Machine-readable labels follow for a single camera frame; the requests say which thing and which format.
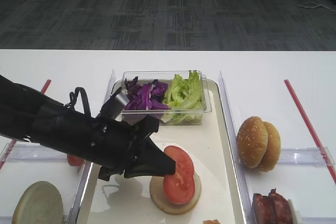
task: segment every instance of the red straw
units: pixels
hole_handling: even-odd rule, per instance
[[[48,80],[46,81],[46,83],[44,84],[43,88],[41,89],[41,93],[42,93],[42,94],[45,94],[45,93],[47,92],[47,89],[49,88],[50,83],[51,83],[51,80],[48,79]],[[16,142],[17,142],[16,140],[12,140],[12,141],[10,142],[9,147],[7,148],[7,152],[5,153],[4,158],[3,158],[3,159],[1,160],[1,162],[0,162],[0,170],[1,170],[1,168],[4,166],[4,164],[5,164],[5,162],[6,162],[7,158],[8,158],[8,156],[10,155],[10,152],[11,152],[12,149],[14,148]]]
[[[298,110],[300,111],[300,114],[311,134],[311,136],[313,137],[314,141],[315,141],[315,144],[318,148],[323,148],[323,145],[319,139],[319,137],[317,136],[316,134],[316,131],[314,130],[314,127],[313,125],[311,124],[311,122],[309,121],[309,118],[306,114],[306,112],[304,111],[300,101],[299,101],[299,98],[296,96],[295,94],[295,91],[292,87],[292,85],[290,84],[289,80],[285,80],[285,84],[287,86],[287,89],[290,93],[290,95],[292,96],[295,104],[296,104],[296,107],[298,107]],[[325,160],[325,163],[327,164],[327,168],[330,172],[330,175],[331,177],[333,178],[334,182],[336,183],[336,171],[335,171],[335,168],[329,164],[331,164],[330,160],[329,160],[329,157],[327,156],[327,154],[325,153],[324,149],[322,149],[322,157],[323,159]]]

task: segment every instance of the robotic arm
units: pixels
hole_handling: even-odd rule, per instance
[[[115,120],[128,102],[121,88],[96,118],[91,117],[83,88],[71,92],[65,105],[1,75],[0,90],[0,135],[39,143],[101,165],[99,178],[106,181],[113,174],[131,178],[175,173],[175,161],[150,139],[159,130],[158,119],[146,116],[135,125]],[[79,94],[84,114],[75,111]]]

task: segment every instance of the purple cabbage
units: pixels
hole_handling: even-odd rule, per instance
[[[130,102],[125,110],[169,110],[170,107],[163,104],[164,94],[168,89],[168,84],[154,80],[148,84],[140,86],[137,84],[138,77],[132,81],[125,80],[127,97]]]

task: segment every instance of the tomato slice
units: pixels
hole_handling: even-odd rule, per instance
[[[67,154],[67,160],[70,166],[80,166],[84,164],[84,159]]]
[[[163,189],[168,199],[174,204],[191,201],[195,195],[194,164],[188,153],[177,146],[167,146],[165,154],[176,161],[174,175],[166,175]]]

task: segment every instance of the top bun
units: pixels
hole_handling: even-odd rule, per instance
[[[281,140],[279,132],[273,124],[264,122],[264,126],[268,132],[268,144],[266,153],[258,165],[258,169],[262,172],[268,172],[273,170],[278,163],[281,153]]]
[[[268,133],[261,118],[252,116],[240,126],[237,135],[239,156],[248,168],[261,162],[268,144]]]

